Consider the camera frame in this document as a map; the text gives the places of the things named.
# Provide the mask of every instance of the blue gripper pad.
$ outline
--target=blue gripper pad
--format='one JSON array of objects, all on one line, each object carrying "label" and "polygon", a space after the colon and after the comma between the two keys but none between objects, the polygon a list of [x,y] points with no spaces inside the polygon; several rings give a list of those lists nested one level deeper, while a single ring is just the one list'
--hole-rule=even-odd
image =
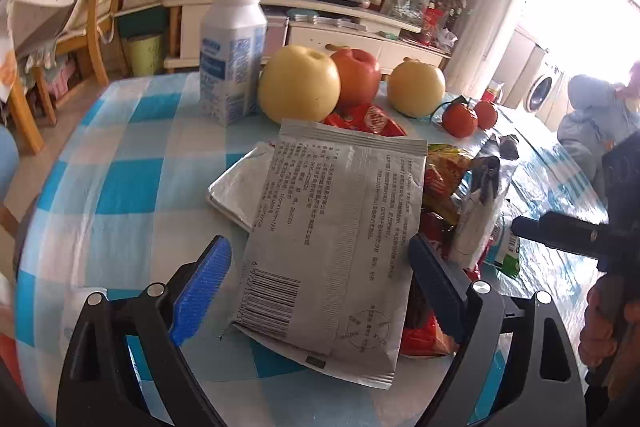
[{"label": "blue gripper pad", "polygon": [[198,331],[213,297],[231,266],[231,244],[220,237],[196,268],[174,302],[174,321],[169,336],[178,347]]},{"label": "blue gripper pad", "polygon": [[440,328],[462,344],[465,340],[468,277],[458,265],[443,261],[431,248],[429,240],[419,233],[409,241],[409,263]]}]

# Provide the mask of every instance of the white bottle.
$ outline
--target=white bottle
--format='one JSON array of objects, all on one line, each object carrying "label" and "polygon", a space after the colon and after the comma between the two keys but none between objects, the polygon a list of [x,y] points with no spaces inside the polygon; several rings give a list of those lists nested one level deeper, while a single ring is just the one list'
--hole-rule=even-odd
[{"label": "white bottle", "polygon": [[260,0],[213,0],[200,23],[200,108],[228,125],[255,107],[267,19]]}]

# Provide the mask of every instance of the red wrapper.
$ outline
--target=red wrapper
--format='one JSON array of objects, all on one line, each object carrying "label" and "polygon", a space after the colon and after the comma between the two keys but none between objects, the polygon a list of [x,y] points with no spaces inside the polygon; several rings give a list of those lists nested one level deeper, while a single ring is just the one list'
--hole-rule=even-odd
[{"label": "red wrapper", "polygon": [[380,136],[406,136],[402,127],[372,103],[351,107],[344,116],[332,112],[323,123],[342,129],[380,134]]}]

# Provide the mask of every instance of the washing machine door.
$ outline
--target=washing machine door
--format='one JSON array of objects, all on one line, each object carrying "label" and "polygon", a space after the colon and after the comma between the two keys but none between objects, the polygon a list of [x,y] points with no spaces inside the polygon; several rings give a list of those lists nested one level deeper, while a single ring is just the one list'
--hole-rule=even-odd
[{"label": "washing machine door", "polygon": [[527,112],[537,112],[551,93],[554,87],[555,77],[551,71],[544,71],[539,74],[531,84],[527,96],[522,100],[522,107]]}]

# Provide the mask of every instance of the checkered tablecloth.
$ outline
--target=checkered tablecloth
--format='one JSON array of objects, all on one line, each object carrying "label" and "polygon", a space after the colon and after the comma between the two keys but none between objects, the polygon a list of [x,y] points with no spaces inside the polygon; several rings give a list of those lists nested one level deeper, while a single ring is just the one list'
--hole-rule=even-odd
[{"label": "checkered tablecloth", "polygon": [[[200,330],[182,351],[230,427],[412,425],[449,367],[447,357],[401,357],[393,386],[382,391],[306,369],[234,328],[220,339],[247,235],[207,204],[206,189],[255,142],[275,140],[278,126],[254,115],[220,127],[200,114],[198,98],[197,74],[113,83],[53,166],[18,275],[17,349],[29,399],[53,423],[66,345],[86,288],[105,289],[110,299],[136,295],[150,282],[168,280],[221,234],[231,241],[234,261]],[[452,142],[437,124],[391,110],[383,89],[377,100],[409,134]],[[542,124],[518,121],[514,112],[505,114],[497,130],[521,131],[523,163],[511,201],[529,216],[555,208],[601,220],[604,209],[551,133]],[[477,152],[484,139],[478,131],[458,144]],[[498,284],[514,295],[548,290],[577,345],[584,295],[594,277],[591,261],[527,243],[519,280],[498,275]],[[140,344],[132,341],[130,347],[149,409],[170,421]],[[501,365],[498,351],[478,416],[491,404]]]}]

